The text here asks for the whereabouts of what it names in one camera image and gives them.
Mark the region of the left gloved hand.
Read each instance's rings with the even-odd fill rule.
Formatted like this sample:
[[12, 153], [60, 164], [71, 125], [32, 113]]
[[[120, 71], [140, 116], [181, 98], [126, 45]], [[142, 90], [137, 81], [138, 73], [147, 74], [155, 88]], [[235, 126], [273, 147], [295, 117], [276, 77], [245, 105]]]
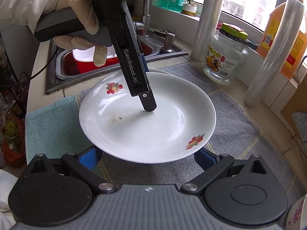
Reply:
[[[70, 8], [76, 19], [70, 23], [75, 31], [85, 30], [88, 34], [94, 35], [99, 30], [99, 22], [93, 9], [93, 0], [57, 0], [55, 10]], [[97, 67], [105, 65], [108, 48], [93, 44], [80, 36], [57, 36], [54, 42], [60, 48], [73, 50], [87, 50], [94, 48], [93, 62]]]

